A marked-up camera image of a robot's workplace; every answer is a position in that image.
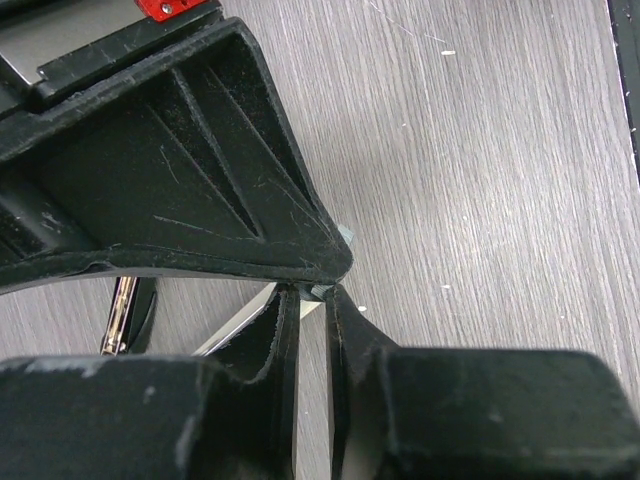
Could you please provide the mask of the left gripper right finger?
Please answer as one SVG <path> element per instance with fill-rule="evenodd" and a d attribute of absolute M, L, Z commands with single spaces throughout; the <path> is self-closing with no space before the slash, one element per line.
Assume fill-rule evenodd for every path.
<path fill-rule="evenodd" d="M 639 475 L 639 423 L 592 354 L 402 347 L 340 286 L 326 329 L 335 479 Z"/>

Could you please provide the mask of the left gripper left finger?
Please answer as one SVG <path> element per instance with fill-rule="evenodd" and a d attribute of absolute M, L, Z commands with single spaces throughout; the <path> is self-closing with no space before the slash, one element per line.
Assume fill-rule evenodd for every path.
<path fill-rule="evenodd" d="M 291 479 L 300 298 L 278 287 L 209 356 L 1 365 L 5 479 Z"/>

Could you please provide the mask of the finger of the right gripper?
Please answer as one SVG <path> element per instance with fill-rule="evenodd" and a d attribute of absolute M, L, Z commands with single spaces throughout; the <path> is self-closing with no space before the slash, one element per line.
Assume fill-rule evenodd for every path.
<path fill-rule="evenodd" d="M 342 242 L 239 18 L 42 111 L 1 112 L 1 289 L 72 278 L 329 283 Z"/>

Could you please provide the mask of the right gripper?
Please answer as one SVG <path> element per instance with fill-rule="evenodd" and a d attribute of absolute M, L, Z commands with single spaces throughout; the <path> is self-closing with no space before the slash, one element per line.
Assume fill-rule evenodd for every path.
<path fill-rule="evenodd" d="M 4 1 L 1 112 L 42 111 L 221 17 L 217 1 Z"/>

